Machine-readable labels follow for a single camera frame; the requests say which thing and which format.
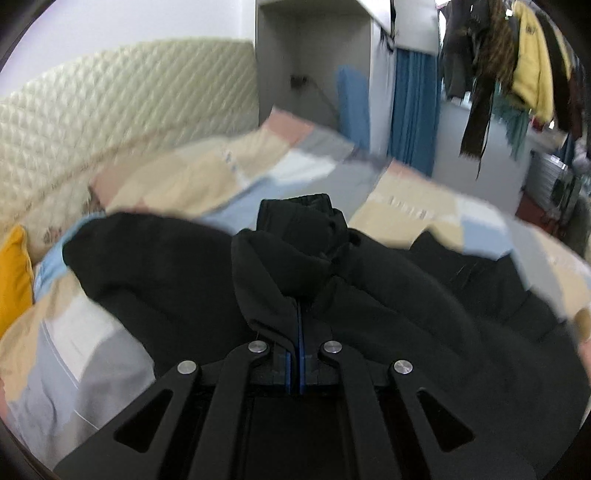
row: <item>white wall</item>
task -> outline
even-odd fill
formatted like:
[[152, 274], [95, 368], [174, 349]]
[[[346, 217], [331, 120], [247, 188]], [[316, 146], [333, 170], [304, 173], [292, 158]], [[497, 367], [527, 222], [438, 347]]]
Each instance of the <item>white wall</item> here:
[[0, 97], [81, 55], [187, 36], [253, 39], [254, 0], [56, 0], [0, 72]]
[[482, 159], [478, 162], [460, 157], [460, 145], [470, 110], [451, 102], [441, 104], [435, 151], [433, 180], [458, 192], [490, 202], [503, 212], [514, 215], [521, 201], [521, 187], [530, 165], [530, 151], [553, 150], [548, 139], [529, 130], [521, 158], [514, 160], [505, 138], [505, 125], [494, 117]]

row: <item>patchwork blanket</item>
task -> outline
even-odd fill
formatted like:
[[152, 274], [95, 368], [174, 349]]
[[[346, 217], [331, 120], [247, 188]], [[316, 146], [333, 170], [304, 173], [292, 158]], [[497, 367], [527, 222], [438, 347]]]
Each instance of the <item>patchwork blanket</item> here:
[[[591, 365], [591, 343], [584, 342], [591, 269], [580, 258], [485, 202], [287, 113], [273, 111], [259, 130], [242, 137], [120, 160], [91, 187], [107, 214], [150, 210], [230, 233], [254, 228], [262, 199], [323, 192], [351, 227], [386, 245], [410, 246], [429, 229], [460, 252], [510, 254], [524, 284], [571, 322]], [[0, 416], [49, 468], [154, 381], [145, 349], [86, 297], [56, 248], [38, 267], [37, 303], [0, 340]]]

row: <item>cream padded headboard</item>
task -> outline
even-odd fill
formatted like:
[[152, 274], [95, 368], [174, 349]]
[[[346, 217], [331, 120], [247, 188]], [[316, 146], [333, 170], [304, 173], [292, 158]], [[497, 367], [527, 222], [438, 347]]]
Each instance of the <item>cream padded headboard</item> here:
[[251, 42], [139, 43], [56, 67], [0, 100], [0, 241], [23, 224], [38, 261], [105, 162], [257, 126]]

